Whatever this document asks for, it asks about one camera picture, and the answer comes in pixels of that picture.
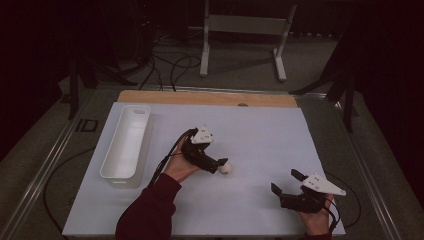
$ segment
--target cable on floor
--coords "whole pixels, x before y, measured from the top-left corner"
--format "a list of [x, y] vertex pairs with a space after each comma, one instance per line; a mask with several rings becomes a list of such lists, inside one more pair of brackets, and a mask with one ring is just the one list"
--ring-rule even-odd
[[75, 154], [75, 155], [73, 155], [73, 156], [71, 156], [71, 157], [67, 158], [66, 160], [64, 160], [64, 161], [63, 161], [61, 164], [59, 164], [58, 166], [56, 166], [56, 167], [53, 169], [52, 173], [50, 174], [49, 178], [47, 179], [46, 184], [44, 185], [44, 188], [43, 188], [43, 205], [44, 205], [44, 208], [46, 209], [47, 215], [49, 216], [50, 220], [53, 222], [53, 224], [55, 225], [56, 229], [59, 231], [59, 233], [61, 234], [61, 236], [62, 236], [64, 239], [66, 239], [66, 240], [69, 240], [69, 238], [68, 238], [68, 237], [66, 237], [66, 236], [63, 236], [63, 235], [62, 235], [62, 231], [63, 231], [63, 229], [62, 229], [62, 227], [59, 225], [59, 223], [57, 222], [57, 220], [54, 218], [54, 216], [53, 216], [53, 214], [51, 213], [50, 208], [49, 208], [49, 206], [48, 206], [48, 204], [47, 204], [47, 188], [48, 188], [48, 186], [49, 186], [50, 180], [52, 179], [52, 177], [54, 176], [54, 174], [57, 172], [57, 170], [59, 170], [61, 167], [63, 167], [66, 163], [70, 162], [71, 160], [74, 160], [75, 158], [77, 158], [77, 157], [79, 157], [79, 156], [82, 156], [82, 155], [84, 155], [84, 154], [86, 154], [86, 153], [88, 153], [88, 152], [90, 152], [90, 151], [92, 151], [92, 150], [94, 150], [94, 149], [95, 149], [95, 147], [92, 147], [92, 148], [89, 148], [89, 149], [87, 149], [87, 150], [84, 150], [84, 151], [82, 151], [82, 152], [80, 152], [80, 153], [78, 153], [78, 154]]

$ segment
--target wooden board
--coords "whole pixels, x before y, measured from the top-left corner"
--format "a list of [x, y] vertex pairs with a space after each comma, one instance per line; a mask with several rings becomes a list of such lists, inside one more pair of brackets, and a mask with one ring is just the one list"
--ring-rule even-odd
[[252, 107], [297, 107], [290, 95], [215, 93], [215, 92], [166, 92], [166, 91], [122, 91], [118, 102], [148, 102], [165, 104], [198, 104]]

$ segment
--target metal stand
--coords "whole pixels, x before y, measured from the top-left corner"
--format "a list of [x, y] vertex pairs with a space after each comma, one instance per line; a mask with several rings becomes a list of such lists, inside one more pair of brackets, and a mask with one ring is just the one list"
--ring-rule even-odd
[[205, 0], [205, 22], [204, 22], [204, 38], [203, 51], [200, 63], [200, 76], [208, 75], [209, 64], [209, 32], [233, 32], [233, 33], [254, 33], [269, 34], [281, 36], [278, 48], [274, 49], [274, 59], [277, 68], [278, 79], [282, 82], [287, 80], [286, 73], [281, 59], [281, 54], [290, 31], [294, 13], [296, 11], [295, 4], [291, 5], [289, 14], [286, 19], [275, 18], [258, 18], [243, 16], [227, 16], [209, 14], [209, 0]]

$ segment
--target person's right hand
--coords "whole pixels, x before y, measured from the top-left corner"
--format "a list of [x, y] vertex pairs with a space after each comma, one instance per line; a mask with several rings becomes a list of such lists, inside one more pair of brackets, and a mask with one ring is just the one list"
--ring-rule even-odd
[[[333, 201], [334, 195], [326, 194], [325, 197], [329, 201], [325, 201], [325, 206], [330, 208], [331, 201]], [[300, 219], [306, 228], [306, 234], [309, 236], [323, 235], [329, 233], [329, 216], [328, 212], [325, 209], [317, 213], [304, 213], [297, 212]]]

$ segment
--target white paper sheet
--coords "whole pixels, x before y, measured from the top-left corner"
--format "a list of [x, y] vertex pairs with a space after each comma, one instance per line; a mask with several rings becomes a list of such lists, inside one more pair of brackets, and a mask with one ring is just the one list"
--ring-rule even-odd
[[[116, 189], [99, 171], [119, 114], [129, 104], [134, 103], [112, 107], [64, 235], [113, 235], [119, 217], [147, 186], [177, 138], [201, 125], [215, 139], [206, 154], [228, 158], [233, 171], [228, 175], [199, 171], [182, 183], [175, 199], [172, 234], [281, 236], [304, 232], [296, 213], [280, 208], [278, 197], [271, 192], [273, 182], [285, 193], [301, 193], [301, 183], [290, 175], [291, 169], [325, 176], [301, 109], [141, 104], [151, 107], [153, 120], [142, 183], [138, 189]], [[344, 234], [341, 222], [334, 234]]]

